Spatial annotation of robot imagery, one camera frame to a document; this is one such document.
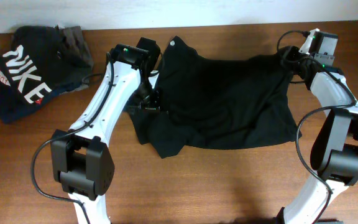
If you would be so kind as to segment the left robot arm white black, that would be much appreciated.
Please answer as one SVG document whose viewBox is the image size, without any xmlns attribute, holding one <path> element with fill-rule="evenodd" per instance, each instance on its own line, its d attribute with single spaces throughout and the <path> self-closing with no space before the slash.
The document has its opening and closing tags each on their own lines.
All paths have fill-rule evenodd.
<svg viewBox="0 0 358 224">
<path fill-rule="evenodd" d="M 109 141 L 123 111 L 158 112 L 156 89 L 162 59 L 156 41 L 118 44 L 106 54 L 103 80 L 68 131 L 56 130 L 50 143 L 53 178 L 75 206 L 78 223 L 109 223 L 106 192 L 114 176 Z"/>
</svg>

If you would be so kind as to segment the black t-shirt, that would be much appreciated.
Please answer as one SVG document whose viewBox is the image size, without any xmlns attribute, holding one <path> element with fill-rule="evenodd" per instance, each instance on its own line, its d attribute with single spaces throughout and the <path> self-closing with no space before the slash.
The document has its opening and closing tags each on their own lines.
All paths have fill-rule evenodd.
<svg viewBox="0 0 358 224">
<path fill-rule="evenodd" d="M 161 158 L 185 146 L 249 149 L 300 136 L 287 97 L 293 74 L 279 54 L 213 60 L 174 37 L 163 58 L 160 111 L 130 115 L 139 142 Z"/>
</svg>

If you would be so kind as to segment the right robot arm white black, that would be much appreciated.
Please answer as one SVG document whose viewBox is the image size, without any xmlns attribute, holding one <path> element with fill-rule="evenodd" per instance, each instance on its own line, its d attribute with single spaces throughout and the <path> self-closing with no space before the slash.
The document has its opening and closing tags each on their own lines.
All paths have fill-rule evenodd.
<svg viewBox="0 0 358 224">
<path fill-rule="evenodd" d="M 358 100 L 346 83 L 344 72 L 334 67 L 338 36 L 319 29 L 301 30 L 301 47 L 277 49 L 282 65 L 289 65 L 318 99 L 320 108 L 298 123 L 324 112 L 326 119 L 307 163 L 296 142 L 298 158 L 310 173 L 296 198 L 281 208 L 276 223 L 322 223 L 322 214 L 333 200 L 358 182 Z"/>
</svg>

